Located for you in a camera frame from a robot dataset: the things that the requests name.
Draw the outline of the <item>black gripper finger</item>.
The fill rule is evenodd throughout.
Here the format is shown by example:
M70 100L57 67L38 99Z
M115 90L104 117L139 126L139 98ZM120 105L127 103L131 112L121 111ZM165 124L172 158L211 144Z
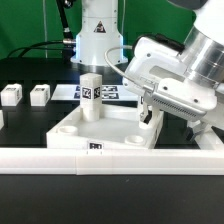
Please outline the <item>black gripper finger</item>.
M149 106L146 102L143 103L143 111L140 114L140 121L149 124L152 119L152 112L149 110Z
M201 134L205 133L211 128L211 126L203 121L188 121L187 122L187 129L186 129L186 139L188 141L194 141L197 136L200 136Z

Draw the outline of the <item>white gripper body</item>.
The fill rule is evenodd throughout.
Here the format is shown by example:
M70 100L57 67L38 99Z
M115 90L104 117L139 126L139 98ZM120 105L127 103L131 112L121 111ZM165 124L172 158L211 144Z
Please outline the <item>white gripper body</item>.
M123 79L124 87L143 96L163 84L180 89L184 84L186 66L180 61L180 53L151 38L141 37L134 47L134 57L129 63Z

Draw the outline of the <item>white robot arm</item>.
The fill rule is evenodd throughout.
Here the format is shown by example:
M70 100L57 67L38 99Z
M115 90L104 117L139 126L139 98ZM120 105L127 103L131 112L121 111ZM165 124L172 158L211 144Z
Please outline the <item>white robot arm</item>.
M160 0L153 0L153 22L145 9L135 12L128 28L133 59L122 73L126 88L158 109L199 125L224 130L224 0L168 0L193 12L192 28L179 43L156 33L165 21ZM125 61L123 39L112 24L109 0L83 0L82 29L71 61L110 66Z

